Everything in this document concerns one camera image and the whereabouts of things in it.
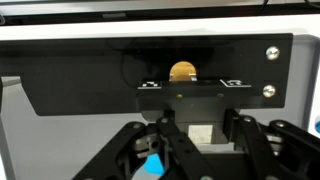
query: black metal panel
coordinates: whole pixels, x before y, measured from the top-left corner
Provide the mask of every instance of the black metal panel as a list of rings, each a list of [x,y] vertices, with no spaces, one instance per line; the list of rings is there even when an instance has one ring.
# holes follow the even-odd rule
[[[273,62],[270,46],[281,51]],[[132,113],[140,81],[167,81],[172,65],[187,60],[198,80],[241,79],[261,97],[273,84],[277,95],[255,108],[279,108],[291,46],[291,34],[3,41],[0,75],[21,76],[39,115]]]

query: blue part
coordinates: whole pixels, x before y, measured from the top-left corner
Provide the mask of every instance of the blue part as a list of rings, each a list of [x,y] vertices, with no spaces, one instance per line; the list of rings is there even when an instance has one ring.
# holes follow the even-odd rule
[[[320,121],[316,122],[316,131],[320,134]]]
[[[150,174],[157,174],[161,176],[164,174],[164,169],[158,154],[148,156],[143,168]]]

